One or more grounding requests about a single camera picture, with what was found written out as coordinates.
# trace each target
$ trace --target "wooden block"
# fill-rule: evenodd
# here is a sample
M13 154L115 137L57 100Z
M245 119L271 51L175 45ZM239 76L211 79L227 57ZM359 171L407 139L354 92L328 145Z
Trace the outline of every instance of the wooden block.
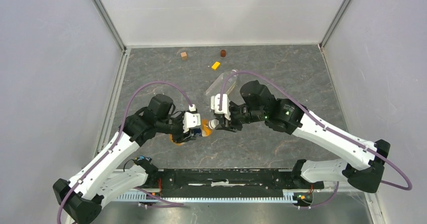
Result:
M184 61L184 60L188 60L188 55L187 55L187 52L182 52L181 53L181 59Z
M213 64L213 65L212 65L212 69L213 69L213 70L217 70L217 69L218 69L218 67L220 67L220 65L221 65L221 63L219 63L219 62L217 61L217 62L215 62L215 64Z

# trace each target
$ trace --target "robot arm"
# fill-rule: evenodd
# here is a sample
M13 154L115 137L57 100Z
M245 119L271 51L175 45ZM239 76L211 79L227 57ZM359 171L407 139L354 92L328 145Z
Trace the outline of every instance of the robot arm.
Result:
M151 99L147 107L128 116L120 140L113 150L110 150L110 147L118 138L119 132L115 133L103 150L81 171L68 181L59 179L55 182L53 190L58 204L72 186L79 183L65 203L64 209L77 223L90 223L111 200L143 185L148 176L157 171L151 164L151 159L138 160L136 165L126 172L109 180L107 178L120 163L158 132L170 134L175 143L190 141L199 135L201 130L197 127L200 126L201 120L196 107L190 106L189 111L181 111L177 116L174 116L174 110L173 100L158 94ZM92 170L82 181L82 175L89 169Z
M301 181L348 181L353 187L375 193L384 172L384 162L375 155L322 128L289 99L276 99L258 81L246 83L240 89L245 101L242 105L229 102L227 95L220 103L219 94L211 98L216 129L240 131L243 124L264 121L274 131L307 139L341 157L333 161L298 160L293 172ZM328 128L336 130L367 148L387 157L390 144L384 140L372 142L353 136L309 111Z

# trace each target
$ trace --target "yellow block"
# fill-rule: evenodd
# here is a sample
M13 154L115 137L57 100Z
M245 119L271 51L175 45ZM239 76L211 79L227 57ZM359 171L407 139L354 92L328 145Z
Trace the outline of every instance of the yellow block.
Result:
M212 65L212 69L213 69L213 70L217 70L217 69L218 69L218 67L220 67L220 65L221 65L221 63L219 63L219 62L217 61L217 62L215 62L215 64L213 64L213 65Z

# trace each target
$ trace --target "purple cable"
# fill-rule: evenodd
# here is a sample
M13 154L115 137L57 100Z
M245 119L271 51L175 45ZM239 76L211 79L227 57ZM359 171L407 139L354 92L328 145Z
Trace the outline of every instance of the purple cable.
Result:
M320 206L323 206L325 204L328 204L330 201L332 201L333 198L335 198L335 196L336 196L336 194L338 192L338 187L339 187L339 182L336 183L336 186L335 186L335 189L334 189L334 192L332 193L332 195L327 200L323 201L322 203L315 204L315 205L310 205L310 206L297 206L297 207L299 209L308 210L308 209L312 209L312 208L315 208L315 207L320 207Z
M146 195L150 196L151 198L154 198L154 199L156 199L158 201L161 201L163 203L169 204L169 205L152 205L152 206L147 206L147 208L169 208L169 207L179 207L179 206L183 206L184 205L183 203L170 202L170 201L164 200L164 199L159 198L159 197L157 197L155 195L152 195L148 191L143 190L143 189L138 188L138 187L135 187L134 189L135 190L139 190L141 192L144 192Z
M133 95L130 97L129 102L127 103L126 109L124 110L124 115L122 118L122 122L119 128L119 134L116 138L116 140L114 141L114 143L111 145L111 147L109 148L109 150L113 150L113 148L117 145L117 143L120 140L121 134L123 133L123 128L124 128L124 124L126 122L126 117L127 114L129 112L129 108L130 108L130 104L132 103L133 99L135 98L135 96L144 88L154 85L154 84L166 84L166 85L170 85L174 88L176 88L177 90L179 90L179 92L184 96L184 98L187 100L188 105L192 106L193 104L191 103L190 99L188 98L188 96L185 94L185 92L179 88L177 85L173 84L173 83L169 83L169 82L164 82L164 81L154 81L154 82L150 82L147 83L145 85L142 85L141 87L139 87L134 93ZM84 180L86 178L86 176L101 162L105 159L105 157L107 157L107 155L110 152L105 152L103 154L102 157L100 157L83 175L82 177L80 177L80 180ZM65 203L67 202L69 196L74 192L74 190L77 188L77 186L79 185L78 182L76 182L76 184L69 190L69 192L65 195L64 199L61 202L61 205L59 206L59 210L58 210L58 214L56 215L56 223L57 224L61 224L61 214L62 214L62 210L64 209Z
M291 100L293 103L295 103L295 105L297 105L301 110L303 110L303 112L307 116L309 116L315 123L317 123L320 127L325 128L325 125L322 122L320 122L313 115L311 115L310 112L305 107L303 107L303 105L301 105L301 103L299 103L291 95L289 95L288 93L286 93L282 88L280 88L278 85L276 85L272 80L270 80L270 79L268 79L268 78L266 78L266 77L264 77L264 76L262 76L260 74L257 74L255 72L248 71L248 70L240 70L240 71L233 72L227 78L224 79L223 86L221 87L220 102L223 102L223 94L224 94L224 91L225 91L225 87L226 87L227 81L232 76L234 76L236 74L251 74L251 75L256 76L256 77L258 77L258 78L266 81L267 83L271 84L278 91L280 91L283 95L285 95L286 97L288 97L289 100ZM219 110L220 111L222 110L222 104L220 104ZM366 147L363 144L361 144L361 143L359 143L359 142L351 139L350 137L347 137L347 136L345 136L345 135L343 135L343 134L341 134L341 133L339 133L339 132L337 132L337 131L329 128L329 127L326 127L326 130L328 130L328 131L332 132L333 134L335 134L335 135L337 135L337 136L339 136L339 137L341 137L341 138L343 138L343 139L345 139L345 140L347 140L347 141L349 141L349 142L357 145L360 148L365 149L365 147ZM410 179L407 177L407 175L402 170L400 170L400 168L398 168L394 163L392 163L390 160L386 159L384 156L382 156L381 154L377 153L376 151L374 151L374 150L372 150L370 148L368 148L367 151L370 152L371 154L379 157L382 161L386 162L395 171L397 171L403 177L403 179L406 181L406 183L408 184L408 187L404 187L404 186L401 186L401 185L398 185L398 184L394 184L394 183L391 183L391 182L388 182L388 181L384 181L384 180L382 180L381 183L386 184L386 185L390 185L390 186L393 186L393 187L396 187L396 188L399 188L399 189L402 189L402 190L411 190L412 189L412 183L411 183Z

